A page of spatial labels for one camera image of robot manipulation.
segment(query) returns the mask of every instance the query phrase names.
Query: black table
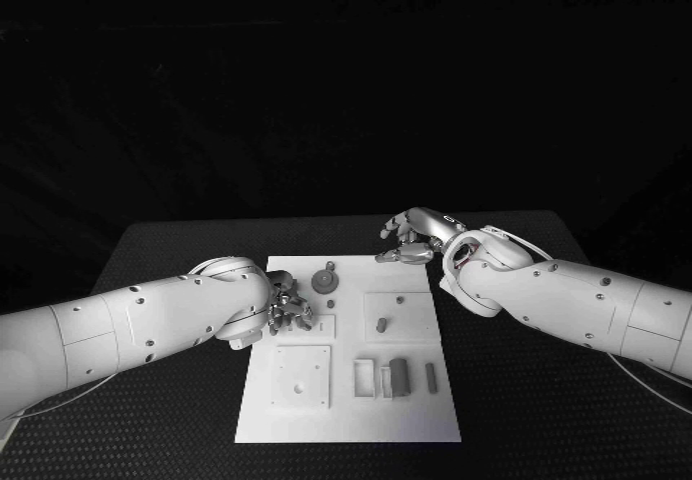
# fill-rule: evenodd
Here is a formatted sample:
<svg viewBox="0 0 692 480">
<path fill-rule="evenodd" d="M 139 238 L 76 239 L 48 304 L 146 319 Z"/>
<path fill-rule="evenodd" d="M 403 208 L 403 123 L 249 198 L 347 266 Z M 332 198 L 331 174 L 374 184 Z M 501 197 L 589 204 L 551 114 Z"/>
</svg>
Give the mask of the black table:
<svg viewBox="0 0 692 480">
<path fill-rule="evenodd" d="M 94 293 L 226 255 L 266 268 L 270 255 L 377 254 L 394 244 L 378 235 L 390 216 L 136 224 Z M 453 216 L 589 263 L 554 212 Z M 213 340 L 24 420 L 0 478 L 691 478 L 692 417 L 647 392 L 606 354 L 525 327 L 507 312 L 491 319 L 468 312 L 437 285 L 440 261 L 427 268 L 462 444 L 236 445 L 250 349 Z M 690 405 L 681 386 L 626 364 Z"/>
</svg>

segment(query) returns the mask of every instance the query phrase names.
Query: robotic hand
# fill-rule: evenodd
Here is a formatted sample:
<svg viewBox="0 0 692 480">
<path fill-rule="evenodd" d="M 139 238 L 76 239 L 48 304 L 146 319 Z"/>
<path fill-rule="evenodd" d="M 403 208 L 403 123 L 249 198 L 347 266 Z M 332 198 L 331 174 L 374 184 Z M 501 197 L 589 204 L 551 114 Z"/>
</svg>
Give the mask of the robotic hand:
<svg viewBox="0 0 692 480">
<path fill-rule="evenodd" d="M 505 309 L 524 325 L 569 342 L 692 379 L 692 293 L 554 260 L 504 230 L 492 226 L 468 230 L 427 208 L 400 213 L 381 237 L 394 230 L 400 247 L 375 260 L 419 265 L 442 252 L 440 287 L 474 313 L 494 317 Z M 416 243 L 419 235 L 430 240 Z M 547 261 L 535 263 L 511 237 Z"/>
<path fill-rule="evenodd" d="M 243 257 L 215 258 L 188 275 L 0 316 L 0 423 L 50 396 L 213 336 L 246 348 L 267 323 L 272 335 L 292 323 L 311 330 L 311 306 L 292 274 L 266 273 Z"/>
</svg>

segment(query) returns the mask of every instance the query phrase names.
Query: cable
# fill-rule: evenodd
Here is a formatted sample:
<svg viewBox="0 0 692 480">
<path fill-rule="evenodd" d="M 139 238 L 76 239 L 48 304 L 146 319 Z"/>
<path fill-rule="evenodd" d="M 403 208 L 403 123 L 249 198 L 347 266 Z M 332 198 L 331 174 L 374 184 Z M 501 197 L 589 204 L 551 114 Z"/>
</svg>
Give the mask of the cable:
<svg viewBox="0 0 692 480">
<path fill-rule="evenodd" d="M 78 398 L 84 397 L 90 392 L 93 392 L 116 375 L 117 375 L 117 373 L 115 373 L 110 377 L 106 377 L 106 379 L 102 380 L 102 382 L 97 385 L 94 385 L 94 387 L 91 387 L 77 397 L 71 398 L 67 402 L 63 402 L 55 407 L 47 408 L 45 410 L 41 410 L 41 412 L 28 413 L 27 415 L 14 415 L 12 417 L 5 418 L 2 421 L 5 422 L 5 420 L 29 418 L 29 417 L 34 417 L 35 415 L 41 415 L 41 414 L 50 412 L 51 410 L 55 410 L 57 408 L 64 407 L 68 403 L 73 403 Z"/>
<path fill-rule="evenodd" d="M 635 379 L 635 381 L 662 399 L 665 400 L 675 408 L 681 409 L 685 413 L 692 415 L 692 411 L 688 410 L 683 405 L 678 405 L 671 399 L 668 399 L 638 377 L 636 375 L 628 370 L 625 365 L 618 361 L 613 354 L 609 353 L 609 357 L 616 362 L 618 366 L 623 369 L 625 373 Z"/>
<path fill-rule="evenodd" d="M 492 227 L 495 228 L 498 231 L 501 231 L 505 235 L 508 235 L 510 237 L 512 237 L 520 243 L 523 243 L 527 247 L 530 247 L 547 260 L 553 260 L 553 257 L 533 244 L 530 243 L 527 240 L 524 240 L 521 237 L 518 237 L 517 235 L 514 235 L 512 233 L 507 232 L 505 230 L 501 230 L 499 228 L 497 227 Z M 635 381 L 662 399 L 665 400 L 675 408 L 678 408 L 680 410 L 683 410 L 685 413 L 691 414 L 692 415 L 692 411 L 688 410 L 683 405 L 678 405 L 678 403 L 675 403 L 670 398 L 667 398 L 638 377 L 636 375 L 631 372 L 631 370 L 628 370 L 628 367 L 618 361 L 616 357 L 613 356 L 612 353 L 609 353 L 609 357 L 612 358 L 612 360 L 616 362 L 618 366 L 622 368 L 622 370 L 625 371 L 625 373 L 635 379 Z M 681 385 L 685 385 L 688 388 L 692 388 L 692 384 L 690 382 L 685 382 L 684 380 L 681 380 L 680 378 L 677 378 L 674 375 L 671 375 L 668 372 L 665 372 L 664 370 L 661 370 L 659 368 L 657 367 L 652 367 L 652 365 L 648 365 L 648 367 L 658 373 L 661 373 L 665 377 L 668 377 L 671 380 L 674 380 L 675 382 L 678 382 Z"/>
</svg>

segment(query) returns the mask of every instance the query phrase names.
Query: dark backdrop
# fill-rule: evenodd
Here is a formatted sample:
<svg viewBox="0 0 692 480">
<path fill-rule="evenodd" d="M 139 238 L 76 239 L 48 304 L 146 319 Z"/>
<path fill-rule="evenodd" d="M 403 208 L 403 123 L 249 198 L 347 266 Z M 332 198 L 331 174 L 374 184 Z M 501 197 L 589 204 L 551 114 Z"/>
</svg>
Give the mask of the dark backdrop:
<svg viewBox="0 0 692 480">
<path fill-rule="evenodd" d="M 4 312 L 87 295 L 135 222 L 413 206 L 551 209 L 692 289 L 690 5 L 247 3 L 0 22 Z"/>
</svg>

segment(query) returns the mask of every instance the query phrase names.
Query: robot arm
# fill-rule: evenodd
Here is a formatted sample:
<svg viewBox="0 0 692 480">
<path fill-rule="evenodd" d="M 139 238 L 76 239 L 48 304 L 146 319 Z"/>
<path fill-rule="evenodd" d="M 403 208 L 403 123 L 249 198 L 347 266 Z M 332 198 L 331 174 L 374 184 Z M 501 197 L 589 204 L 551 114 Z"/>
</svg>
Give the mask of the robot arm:
<svg viewBox="0 0 692 480">
<path fill-rule="evenodd" d="M 448 230 L 432 231 L 432 223 Z M 378 255 L 378 262 L 426 263 L 422 258 L 430 261 L 433 252 L 443 252 L 440 286 L 474 313 L 494 317 L 505 309 L 524 325 L 569 342 L 692 379 L 692 293 L 553 260 L 540 249 L 550 260 L 535 263 L 507 232 L 468 230 L 424 208 L 393 218 L 383 238 L 396 229 L 400 248 Z M 433 237 L 427 244 L 414 243 L 419 234 Z"/>
<path fill-rule="evenodd" d="M 288 272 L 247 258 L 205 262 L 188 275 L 0 316 L 0 421 L 50 396 L 158 361 L 213 336 L 241 349 L 311 308 Z"/>
</svg>

